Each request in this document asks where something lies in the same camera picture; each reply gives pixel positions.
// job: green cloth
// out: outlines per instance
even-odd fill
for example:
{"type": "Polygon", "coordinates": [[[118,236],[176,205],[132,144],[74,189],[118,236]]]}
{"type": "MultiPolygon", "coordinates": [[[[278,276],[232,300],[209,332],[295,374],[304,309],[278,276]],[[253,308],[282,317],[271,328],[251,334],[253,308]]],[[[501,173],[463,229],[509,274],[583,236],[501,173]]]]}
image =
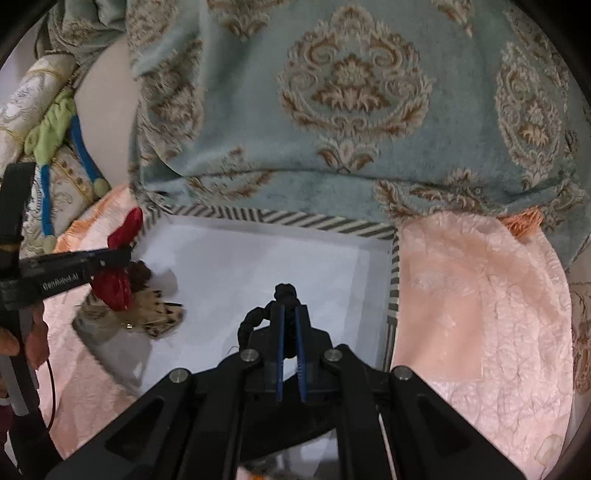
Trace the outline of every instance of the green cloth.
{"type": "Polygon", "coordinates": [[[49,165],[57,149],[64,143],[70,128],[76,104],[71,89],[60,92],[47,109],[41,123],[34,127],[25,139],[26,155],[35,155],[37,165],[49,165]]]}

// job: peach blanket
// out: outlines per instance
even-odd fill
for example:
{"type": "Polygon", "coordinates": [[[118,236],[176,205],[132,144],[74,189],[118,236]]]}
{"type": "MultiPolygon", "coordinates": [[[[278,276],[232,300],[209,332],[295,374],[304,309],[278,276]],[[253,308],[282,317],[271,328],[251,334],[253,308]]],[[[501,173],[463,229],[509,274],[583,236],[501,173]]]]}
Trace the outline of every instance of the peach blanket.
{"type": "Polygon", "coordinates": [[[406,364],[526,474],[560,454],[573,395],[571,303],[539,228],[452,212],[400,232],[392,366],[406,364]]]}

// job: teal damask fabric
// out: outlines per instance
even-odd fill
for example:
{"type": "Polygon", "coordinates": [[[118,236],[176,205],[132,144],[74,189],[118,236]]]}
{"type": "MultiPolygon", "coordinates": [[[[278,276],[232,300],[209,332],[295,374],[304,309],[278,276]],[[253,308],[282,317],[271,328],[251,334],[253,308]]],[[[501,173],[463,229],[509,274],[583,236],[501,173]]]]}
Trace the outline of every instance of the teal damask fabric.
{"type": "Polygon", "coordinates": [[[72,53],[85,73],[105,47],[125,32],[125,1],[59,1],[47,15],[51,45],[72,53]]]}
{"type": "MultiPolygon", "coordinates": [[[[85,2],[85,14],[120,3],[85,2]]],[[[141,85],[138,194],[396,225],[536,205],[564,266],[591,233],[591,112],[560,54],[509,2],[126,8],[141,85]]]]}

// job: pillow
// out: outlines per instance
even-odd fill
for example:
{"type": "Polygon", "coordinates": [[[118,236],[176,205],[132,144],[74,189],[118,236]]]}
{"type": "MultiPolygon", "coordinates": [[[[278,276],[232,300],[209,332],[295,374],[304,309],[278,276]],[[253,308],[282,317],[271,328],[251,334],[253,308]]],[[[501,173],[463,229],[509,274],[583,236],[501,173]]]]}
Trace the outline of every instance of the pillow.
{"type": "MultiPolygon", "coordinates": [[[[20,161],[35,161],[23,156],[20,161]]],[[[51,220],[55,234],[61,235],[95,202],[92,182],[73,150],[62,145],[50,166],[51,220]]],[[[41,176],[39,167],[31,189],[31,199],[22,225],[24,240],[21,258],[51,253],[55,238],[45,237],[41,228],[41,176]]]]}

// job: human hand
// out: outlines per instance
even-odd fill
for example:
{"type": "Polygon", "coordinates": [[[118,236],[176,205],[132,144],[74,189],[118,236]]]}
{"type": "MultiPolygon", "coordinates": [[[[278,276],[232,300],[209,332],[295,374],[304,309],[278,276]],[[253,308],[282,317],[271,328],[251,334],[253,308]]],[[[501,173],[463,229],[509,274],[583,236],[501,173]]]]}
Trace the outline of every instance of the human hand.
{"type": "MultiPolygon", "coordinates": [[[[49,357],[49,344],[47,343],[47,324],[43,321],[43,302],[33,307],[33,326],[31,333],[25,340],[25,355],[27,361],[34,368],[39,368],[49,357]]],[[[0,355],[18,355],[20,346],[17,339],[8,330],[0,327],[0,355]]],[[[0,398],[6,397],[6,387],[0,378],[0,398]]]]}

